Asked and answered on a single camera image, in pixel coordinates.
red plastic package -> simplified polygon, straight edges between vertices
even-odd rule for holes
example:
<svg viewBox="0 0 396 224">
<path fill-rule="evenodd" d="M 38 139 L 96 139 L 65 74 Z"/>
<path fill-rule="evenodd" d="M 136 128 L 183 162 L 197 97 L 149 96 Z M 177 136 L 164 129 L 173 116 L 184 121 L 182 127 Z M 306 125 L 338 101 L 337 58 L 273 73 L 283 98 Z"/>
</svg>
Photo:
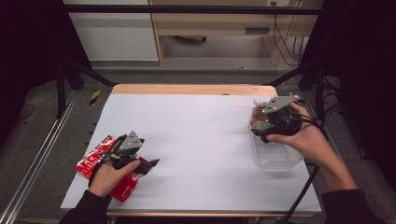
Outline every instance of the red plastic package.
<svg viewBox="0 0 396 224">
<path fill-rule="evenodd" d="M 100 154 L 106 152 L 111 145 L 116 141 L 112 136 L 106 137 L 96 148 L 94 148 L 89 154 L 84 156 L 81 161 L 76 165 L 76 169 L 79 173 L 90 179 L 92 170 L 96 163 L 99 162 Z M 126 175 L 119 184 L 110 192 L 111 197 L 117 199 L 120 202 L 125 202 L 126 199 L 134 191 L 134 187 L 137 184 L 137 180 L 140 174 L 130 173 Z"/>
</svg>

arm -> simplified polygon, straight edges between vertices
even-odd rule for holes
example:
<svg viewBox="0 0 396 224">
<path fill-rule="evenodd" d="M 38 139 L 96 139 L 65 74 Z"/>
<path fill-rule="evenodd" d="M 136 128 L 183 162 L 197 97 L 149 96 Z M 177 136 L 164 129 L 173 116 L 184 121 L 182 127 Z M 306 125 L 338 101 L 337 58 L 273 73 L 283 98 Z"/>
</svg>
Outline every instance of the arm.
<svg viewBox="0 0 396 224">
<path fill-rule="evenodd" d="M 304 107 L 291 106 L 301 115 L 309 117 Z M 364 192 L 358 189 L 346 165 L 317 127 L 304 122 L 294 136 L 270 134 L 267 139 L 294 147 L 320 167 L 329 190 L 322 195 L 327 224 L 385 223 L 374 215 Z"/>
<path fill-rule="evenodd" d="M 76 208 L 68 211 L 60 224 L 107 224 L 106 211 L 111 202 L 108 194 L 124 176 L 136 169 L 139 163 L 140 161 L 132 161 L 119 170 L 114 169 L 110 161 L 103 163 Z"/>
</svg>

sleeve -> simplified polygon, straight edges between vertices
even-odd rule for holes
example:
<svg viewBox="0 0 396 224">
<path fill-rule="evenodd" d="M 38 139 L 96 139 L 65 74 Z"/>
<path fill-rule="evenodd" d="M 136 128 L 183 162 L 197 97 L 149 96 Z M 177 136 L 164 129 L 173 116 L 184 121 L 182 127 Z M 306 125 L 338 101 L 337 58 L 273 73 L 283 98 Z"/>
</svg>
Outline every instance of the sleeve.
<svg viewBox="0 0 396 224">
<path fill-rule="evenodd" d="M 64 215 L 60 224 L 107 224 L 107 208 L 111 202 L 111 196 L 105 198 L 85 190 L 76 208 L 71 209 Z"/>
<path fill-rule="evenodd" d="M 383 224 L 373 213 L 364 192 L 360 189 L 339 190 L 322 194 L 326 224 L 371 223 Z"/>
</svg>

white tabletop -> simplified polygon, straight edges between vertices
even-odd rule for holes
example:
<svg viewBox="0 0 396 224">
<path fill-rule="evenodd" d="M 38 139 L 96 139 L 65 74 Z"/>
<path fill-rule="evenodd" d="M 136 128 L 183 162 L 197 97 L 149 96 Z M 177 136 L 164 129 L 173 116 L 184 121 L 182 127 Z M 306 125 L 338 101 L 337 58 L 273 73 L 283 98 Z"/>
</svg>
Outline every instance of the white tabletop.
<svg viewBox="0 0 396 224">
<path fill-rule="evenodd" d="M 264 172 L 254 163 L 248 118 L 253 100 L 271 96 L 110 94 L 86 153 L 106 136 L 136 131 L 146 141 L 138 154 L 160 159 L 139 179 L 116 215 L 284 213 L 298 197 L 308 172 L 300 162 L 290 172 Z M 61 207 L 76 206 L 88 180 L 77 173 Z M 295 214 L 320 211 L 309 188 Z"/>
</svg>

clear plastic container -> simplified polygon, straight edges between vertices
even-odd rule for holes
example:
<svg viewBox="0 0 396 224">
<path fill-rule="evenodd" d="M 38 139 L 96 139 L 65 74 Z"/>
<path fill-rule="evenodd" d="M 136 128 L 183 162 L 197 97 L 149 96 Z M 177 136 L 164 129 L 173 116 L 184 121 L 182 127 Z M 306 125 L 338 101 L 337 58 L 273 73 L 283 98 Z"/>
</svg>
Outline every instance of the clear plastic container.
<svg viewBox="0 0 396 224">
<path fill-rule="evenodd" d="M 304 156 L 287 145 L 269 142 L 265 144 L 253 134 L 255 163 L 263 171 L 290 171 Z"/>
</svg>

